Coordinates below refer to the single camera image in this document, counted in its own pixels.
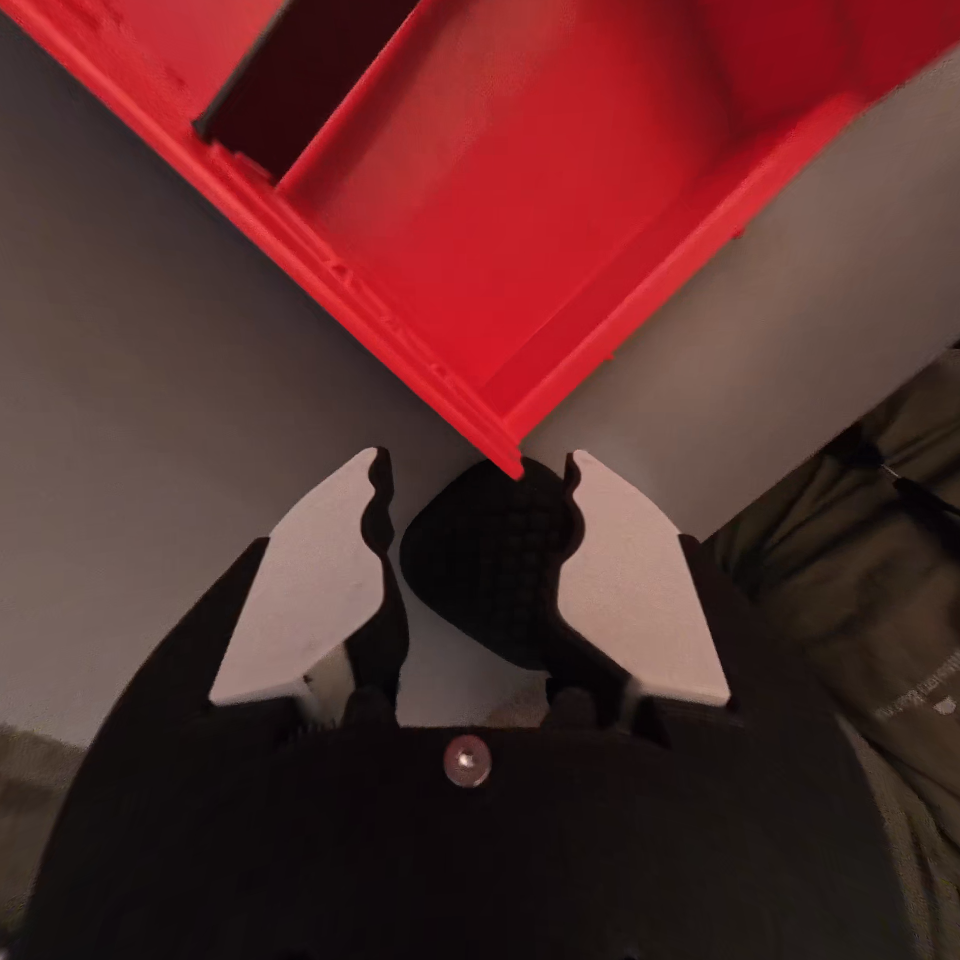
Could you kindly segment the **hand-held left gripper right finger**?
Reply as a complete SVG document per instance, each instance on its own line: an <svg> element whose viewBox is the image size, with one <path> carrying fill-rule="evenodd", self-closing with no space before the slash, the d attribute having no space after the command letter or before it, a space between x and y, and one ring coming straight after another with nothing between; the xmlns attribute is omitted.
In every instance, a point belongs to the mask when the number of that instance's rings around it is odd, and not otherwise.
<svg viewBox="0 0 960 960"><path fill-rule="evenodd" d="M566 481L582 534L559 567L561 620L626 673L628 705L725 709L731 690L680 530L586 450L568 455Z"/></svg>

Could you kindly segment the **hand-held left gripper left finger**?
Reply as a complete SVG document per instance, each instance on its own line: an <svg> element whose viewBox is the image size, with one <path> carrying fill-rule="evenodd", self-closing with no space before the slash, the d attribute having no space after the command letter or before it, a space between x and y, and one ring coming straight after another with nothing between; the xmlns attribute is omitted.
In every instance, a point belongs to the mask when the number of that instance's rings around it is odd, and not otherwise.
<svg viewBox="0 0 960 960"><path fill-rule="evenodd" d="M356 690L397 703L409 626L389 550L392 463L369 447L301 498L269 542L209 698L345 708Z"/></svg>

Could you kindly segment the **person's olive green shirt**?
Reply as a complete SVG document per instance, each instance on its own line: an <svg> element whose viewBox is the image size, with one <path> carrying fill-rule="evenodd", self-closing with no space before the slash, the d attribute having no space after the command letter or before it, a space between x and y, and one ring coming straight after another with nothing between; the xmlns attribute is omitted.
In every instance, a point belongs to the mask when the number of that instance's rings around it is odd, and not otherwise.
<svg viewBox="0 0 960 960"><path fill-rule="evenodd" d="M959 956L955 344L707 547L843 717L918 958Z"/></svg>

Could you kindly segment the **red plastic bin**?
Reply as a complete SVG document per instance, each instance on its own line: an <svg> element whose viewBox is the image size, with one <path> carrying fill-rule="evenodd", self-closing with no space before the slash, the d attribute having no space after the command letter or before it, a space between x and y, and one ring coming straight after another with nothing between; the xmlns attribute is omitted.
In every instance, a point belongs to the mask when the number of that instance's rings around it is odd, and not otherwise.
<svg viewBox="0 0 960 960"><path fill-rule="evenodd" d="M511 477L957 1L8 1Z"/></svg>

